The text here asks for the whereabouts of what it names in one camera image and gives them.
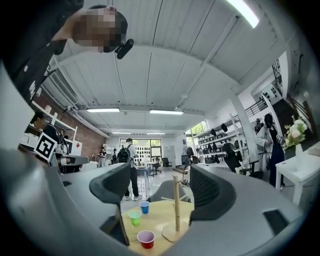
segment man with backpack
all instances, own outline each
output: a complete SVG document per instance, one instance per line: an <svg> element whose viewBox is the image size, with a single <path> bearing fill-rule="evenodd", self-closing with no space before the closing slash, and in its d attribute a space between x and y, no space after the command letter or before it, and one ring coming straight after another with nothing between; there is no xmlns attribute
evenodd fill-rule
<svg viewBox="0 0 320 256"><path fill-rule="evenodd" d="M118 163L129 163L131 164L131 174L130 174L130 180L132 183L132 190L133 190L133 194L134 194L134 201L138 201L142 198L142 195L139 194L138 191L138 173L137 173L137 169L135 168L135 163L134 163L134 158L138 157L138 153L137 150L134 146L132 146L133 141L132 138L128 138L125 141L128 146L124 147L122 146L122 148L120 149L119 153L118 153ZM129 200L129 189L126 191L125 193L125 200Z"/></svg>

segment plastic cup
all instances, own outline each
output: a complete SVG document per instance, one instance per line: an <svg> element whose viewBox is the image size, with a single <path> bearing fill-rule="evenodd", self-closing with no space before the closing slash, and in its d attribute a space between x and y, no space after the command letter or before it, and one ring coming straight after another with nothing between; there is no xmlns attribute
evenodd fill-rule
<svg viewBox="0 0 320 256"><path fill-rule="evenodd" d="M134 226L139 226L140 225L140 217L141 217L141 212L137 210L133 210L129 212L129 217L131 219L131 224Z"/></svg>
<svg viewBox="0 0 320 256"><path fill-rule="evenodd" d="M156 235L150 230L143 230L136 235L136 238L139 240L143 248L151 249L154 247Z"/></svg>
<svg viewBox="0 0 320 256"><path fill-rule="evenodd" d="M143 214L147 214L149 212L149 204L150 203L148 201L140 202L140 207Z"/></svg>

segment box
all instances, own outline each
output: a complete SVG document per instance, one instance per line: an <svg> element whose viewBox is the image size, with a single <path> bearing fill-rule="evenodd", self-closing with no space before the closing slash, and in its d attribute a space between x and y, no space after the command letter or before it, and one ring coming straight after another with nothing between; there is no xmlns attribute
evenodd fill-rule
<svg viewBox="0 0 320 256"><path fill-rule="evenodd" d="M38 136L29 133L28 143L30 145L34 145L34 146L37 145L38 139L39 139Z"/></svg>

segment black pants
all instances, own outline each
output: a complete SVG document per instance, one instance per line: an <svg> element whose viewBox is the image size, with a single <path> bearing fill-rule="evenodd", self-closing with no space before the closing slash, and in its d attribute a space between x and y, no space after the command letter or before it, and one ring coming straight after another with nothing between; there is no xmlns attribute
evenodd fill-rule
<svg viewBox="0 0 320 256"><path fill-rule="evenodd" d="M270 178L269 183L272 186L276 186L277 179L277 167L276 164L283 162L285 160L285 153L281 148L280 144L274 143L272 147L272 155L270 159ZM284 183L284 176L281 175L281 185Z"/></svg>
<svg viewBox="0 0 320 256"><path fill-rule="evenodd" d="M132 183L132 190L133 190L133 194L135 197L139 196L139 191L138 191L138 173L137 173L137 169L134 167L131 167L131 173L130 173L130 180ZM125 196L128 197L129 196L129 189L126 190Z"/></svg>

